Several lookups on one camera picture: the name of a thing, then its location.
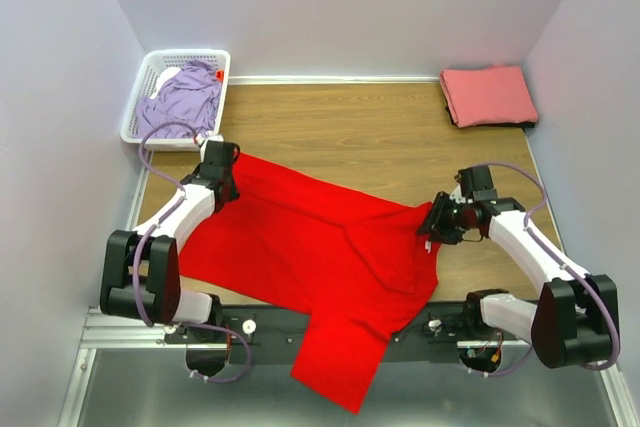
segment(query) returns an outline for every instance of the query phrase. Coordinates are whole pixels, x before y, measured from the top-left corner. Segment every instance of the wooden surface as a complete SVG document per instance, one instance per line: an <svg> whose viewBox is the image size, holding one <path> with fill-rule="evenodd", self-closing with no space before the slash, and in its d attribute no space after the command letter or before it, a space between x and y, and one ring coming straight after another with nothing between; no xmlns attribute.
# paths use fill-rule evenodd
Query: wooden surface
<svg viewBox="0 0 640 427"><path fill-rule="evenodd" d="M440 190L450 192L458 169L473 163L506 161L535 173L521 130L453 127L438 84L231 86L221 133L243 152L412 206L433 200ZM198 160L195 153L158 153L153 164L182 178ZM497 167L492 173L500 195L513 196L527 208L540 201L524 177ZM170 184L150 176L140 220L173 193ZM534 220L557 240L546 210ZM438 277L433 300L460 300L467 292L496 287L535 298L522 271L487 240L443 246ZM185 283L218 293L223 303L250 301L202 282Z"/></svg>

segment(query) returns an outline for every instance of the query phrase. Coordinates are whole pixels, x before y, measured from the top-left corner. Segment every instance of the red t-shirt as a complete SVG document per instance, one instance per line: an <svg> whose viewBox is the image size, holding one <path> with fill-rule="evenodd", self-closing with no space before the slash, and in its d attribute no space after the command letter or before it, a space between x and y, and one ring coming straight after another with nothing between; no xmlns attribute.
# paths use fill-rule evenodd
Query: red t-shirt
<svg viewBox="0 0 640 427"><path fill-rule="evenodd" d="M243 154L240 198L202 222L182 275L310 314L292 376L357 413L391 334L437 284L434 244L406 207Z"/></svg>

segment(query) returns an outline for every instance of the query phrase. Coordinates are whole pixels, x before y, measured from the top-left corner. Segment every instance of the purple clothing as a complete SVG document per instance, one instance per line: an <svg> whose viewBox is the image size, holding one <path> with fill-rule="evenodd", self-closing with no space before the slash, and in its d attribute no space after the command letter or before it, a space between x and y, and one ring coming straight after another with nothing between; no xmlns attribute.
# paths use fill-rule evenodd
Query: purple clothing
<svg viewBox="0 0 640 427"><path fill-rule="evenodd" d="M214 68L201 60L190 60L174 77L167 80L155 99L142 97L136 106L138 137L169 120L191 125L199 134L213 130L220 105L222 83ZM191 133L180 126L160 129L153 139L185 139Z"/></svg>

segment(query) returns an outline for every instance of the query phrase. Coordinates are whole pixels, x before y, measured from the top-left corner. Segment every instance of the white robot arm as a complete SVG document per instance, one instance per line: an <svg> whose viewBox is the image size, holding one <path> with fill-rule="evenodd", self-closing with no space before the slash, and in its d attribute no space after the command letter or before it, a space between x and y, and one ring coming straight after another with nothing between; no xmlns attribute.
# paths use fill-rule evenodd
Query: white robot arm
<svg viewBox="0 0 640 427"><path fill-rule="evenodd" d="M111 234L100 290L103 313L140 318L129 270L134 265L136 247L144 242L142 259L148 261L149 268L141 280L140 295L150 321L219 324L221 306L217 296L181 288L178 254L203 220L238 198L232 176L238 152L236 144L221 138L205 139L200 146L201 162L181 181L182 188L173 198L132 231L116 230Z"/></svg>
<svg viewBox="0 0 640 427"><path fill-rule="evenodd" d="M617 357L619 327L616 286L591 275L561 252L529 220L513 198L499 198L487 165L458 172L452 194L440 192L418 234L431 242L457 244L478 229L504 249L539 296L525 302L502 290L472 292L465 322L509 332L530 344L550 368Z"/></svg>

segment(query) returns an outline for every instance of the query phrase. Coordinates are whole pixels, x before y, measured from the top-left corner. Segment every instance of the folded pink towel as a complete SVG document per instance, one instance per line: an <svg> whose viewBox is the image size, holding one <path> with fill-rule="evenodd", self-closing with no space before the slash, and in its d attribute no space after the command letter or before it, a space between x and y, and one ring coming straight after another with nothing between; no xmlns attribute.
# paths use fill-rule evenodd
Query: folded pink towel
<svg viewBox="0 0 640 427"><path fill-rule="evenodd" d="M445 69L440 73L440 85L458 127L538 121L538 113L518 66Z"/></svg>

